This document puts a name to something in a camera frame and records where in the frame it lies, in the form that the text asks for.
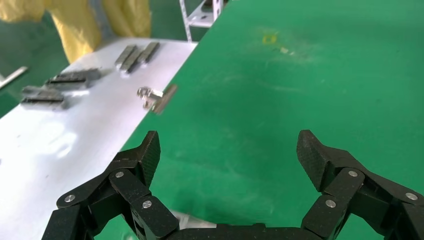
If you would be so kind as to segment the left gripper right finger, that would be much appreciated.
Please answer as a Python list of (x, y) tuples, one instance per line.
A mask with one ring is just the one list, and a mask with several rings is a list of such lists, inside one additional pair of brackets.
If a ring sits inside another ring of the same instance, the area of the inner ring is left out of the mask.
[(298, 134), (298, 161), (320, 193), (301, 227), (334, 240), (351, 215), (386, 240), (424, 237), (422, 194), (366, 169), (348, 151), (322, 144), (310, 130)]

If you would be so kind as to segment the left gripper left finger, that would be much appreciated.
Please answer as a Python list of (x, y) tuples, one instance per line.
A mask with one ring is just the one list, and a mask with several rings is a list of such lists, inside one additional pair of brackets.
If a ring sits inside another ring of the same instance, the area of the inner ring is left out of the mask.
[(153, 130), (140, 146), (118, 152), (101, 174), (58, 198), (42, 239), (92, 240), (122, 216), (138, 239), (166, 240), (179, 221), (150, 191), (160, 154)]

